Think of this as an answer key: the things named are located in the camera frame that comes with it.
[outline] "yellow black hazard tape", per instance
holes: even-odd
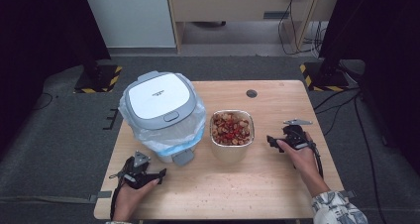
[[[306,65],[300,65],[300,71],[303,74],[303,78],[305,79],[306,86],[308,87],[309,91],[343,91],[348,89],[348,86],[315,86],[312,83],[312,79],[306,69]]]
[[[121,69],[122,69],[121,66],[115,66],[115,71],[113,73],[113,76],[110,79],[110,82],[106,87],[102,87],[102,88],[92,88],[92,87],[74,88],[74,93],[96,93],[96,92],[110,92],[110,91],[112,91],[115,84],[117,83],[118,77],[120,76]]]

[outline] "small black object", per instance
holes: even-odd
[[[249,96],[250,98],[255,98],[257,97],[257,95],[258,95],[257,92],[253,89],[250,89],[247,91],[247,96]]]

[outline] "hand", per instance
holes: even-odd
[[[115,201],[113,221],[128,222],[132,218],[136,207],[156,185],[159,179],[152,180],[139,189],[133,189],[128,184],[123,184]]]
[[[312,141],[309,133],[306,132],[306,139]],[[290,156],[293,164],[300,172],[307,172],[310,174],[318,173],[314,153],[308,147],[294,150],[287,143],[277,140],[278,145]]]
[[[307,132],[306,138],[308,141],[312,141],[311,136]],[[325,183],[318,172],[314,153],[310,148],[306,147],[296,151],[281,140],[277,140],[277,143],[290,156],[294,166],[299,170],[303,182],[306,184],[306,187],[313,197],[330,190],[327,183]]]

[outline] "white lid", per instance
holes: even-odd
[[[147,80],[129,90],[131,107],[142,119],[153,119],[176,110],[189,96],[185,83],[173,73]]]

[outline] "controller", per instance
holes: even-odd
[[[287,145],[289,145],[294,150],[300,150],[310,145],[306,140],[306,133],[299,125],[288,125],[283,128],[283,133],[286,135],[284,139],[274,138],[269,135],[266,136],[266,140],[269,142],[269,145],[271,147],[278,148],[281,153],[284,153],[284,150],[278,145],[276,140],[281,140],[287,143]]]
[[[281,140],[289,145],[294,150],[300,150],[302,148],[308,147],[312,150],[315,155],[315,160],[317,163],[318,171],[321,177],[324,178],[324,172],[322,169],[321,159],[316,148],[316,144],[312,141],[308,141],[306,138],[306,133],[303,131],[300,125],[312,124],[312,122],[307,122],[303,120],[293,119],[290,121],[285,121],[284,124],[288,124],[283,128],[283,133],[286,137],[283,138],[274,138],[269,135],[266,136],[266,140],[269,142],[271,147],[277,148],[281,153],[284,153],[284,150],[278,145],[277,140]]]
[[[123,177],[124,181],[134,189],[139,189],[157,178],[159,179],[157,184],[161,184],[163,177],[166,175],[166,168],[159,173],[146,173],[150,159],[150,157],[136,151],[132,157],[126,160],[123,169],[110,177]]]

